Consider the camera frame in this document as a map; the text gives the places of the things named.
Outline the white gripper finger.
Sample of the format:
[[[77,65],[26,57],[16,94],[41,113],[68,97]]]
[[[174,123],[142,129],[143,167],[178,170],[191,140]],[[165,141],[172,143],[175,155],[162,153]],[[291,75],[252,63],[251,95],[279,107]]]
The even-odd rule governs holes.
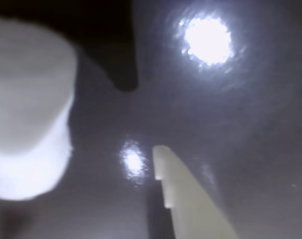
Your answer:
[[[171,211],[177,239],[236,239],[233,226],[184,162],[167,146],[153,147],[155,179]]]

